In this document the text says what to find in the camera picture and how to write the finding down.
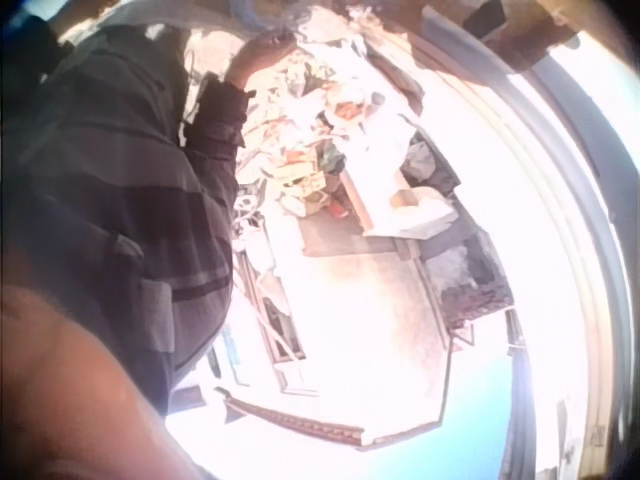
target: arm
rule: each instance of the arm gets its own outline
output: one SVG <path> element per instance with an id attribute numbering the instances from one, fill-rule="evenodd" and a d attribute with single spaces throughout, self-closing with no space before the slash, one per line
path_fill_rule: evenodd
<path id="1" fill-rule="evenodd" d="M 203 188 L 211 198 L 223 201 L 229 215 L 237 194 L 235 159 L 238 147 L 243 146 L 242 126 L 250 98 L 244 89 L 251 75 L 276 64 L 295 48 L 291 31 L 272 30 L 245 44 L 224 82 L 214 75 L 205 77 L 198 113 L 185 129 L 186 153 Z"/>

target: cloth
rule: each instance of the cloth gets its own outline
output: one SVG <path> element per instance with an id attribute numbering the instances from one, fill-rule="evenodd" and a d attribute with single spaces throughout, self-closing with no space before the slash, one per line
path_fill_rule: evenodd
<path id="1" fill-rule="evenodd" d="M 165 415 L 229 307 L 248 95 L 208 81 L 181 148 L 184 42 L 145 31 L 87 38 L 3 126 L 3 244 Z"/>

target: clutter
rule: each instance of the clutter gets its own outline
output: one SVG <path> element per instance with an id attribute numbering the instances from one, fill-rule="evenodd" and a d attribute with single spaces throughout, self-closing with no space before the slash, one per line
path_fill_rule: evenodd
<path id="1" fill-rule="evenodd" d="M 433 172 L 436 171 L 436 159 L 424 141 L 409 146 L 401 170 L 405 176 L 415 180 L 418 184 L 433 175 Z"/>
<path id="2" fill-rule="evenodd" d="M 340 202 L 335 199 L 331 199 L 331 202 L 327 206 L 327 211 L 329 214 L 336 219 L 345 218 L 349 216 L 349 211 L 345 209 Z"/>
<path id="3" fill-rule="evenodd" d="M 295 180 L 291 183 L 281 183 L 280 190 L 285 195 L 304 198 L 313 192 L 322 190 L 327 185 L 323 172 L 316 172 L 313 175 Z"/>
<path id="4" fill-rule="evenodd" d="M 319 212 L 330 202 L 331 197 L 324 192 L 313 192 L 305 198 L 285 195 L 280 199 L 280 204 L 298 217 L 307 217 Z"/>

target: window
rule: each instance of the window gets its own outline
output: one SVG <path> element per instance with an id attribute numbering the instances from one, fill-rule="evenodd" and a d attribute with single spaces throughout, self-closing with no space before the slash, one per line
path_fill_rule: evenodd
<path id="1" fill-rule="evenodd" d="M 291 353 L 293 353 L 298 359 L 305 358 L 302 348 L 300 347 L 300 342 L 298 341 L 298 335 L 296 334 L 293 322 L 291 321 L 291 317 L 278 310 L 268 298 L 264 298 L 262 302 L 264 303 L 269 324 L 282 337 Z M 273 338 L 273 336 L 269 335 L 269 341 L 271 343 L 274 360 L 276 362 L 293 360 L 290 353 L 287 352 L 282 344 Z"/>
<path id="2" fill-rule="evenodd" d="M 242 362 L 240 361 L 238 349 L 236 347 L 236 343 L 233 339 L 233 335 L 229 325 L 225 325 L 224 327 L 222 327 L 221 333 L 222 339 L 224 340 L 224 346 L 227 349 L 227 358 L 229 359 L 229 363 L 231 364 L 231 369 L 233 370 L 233 376 L 235 377 L 236 383 L 238 385 L 244 385 L 248 387 L 250 385 L 248 372 L 243 367 Z"/>

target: wooden trim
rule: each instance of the wooden trim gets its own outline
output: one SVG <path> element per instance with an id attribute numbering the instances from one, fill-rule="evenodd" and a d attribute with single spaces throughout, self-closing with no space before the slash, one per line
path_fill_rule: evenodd
<path id="1" fill-rule="evenodd" d="M 346 445 L 362 445 L 363 428 L 297 417 L 295 415 L 251 405 L 231 397 L 228 393 L 227 395 L 226 404 L 240 413 L 255 415 L 289 430 L 294 430 L 323 440 Z"/>

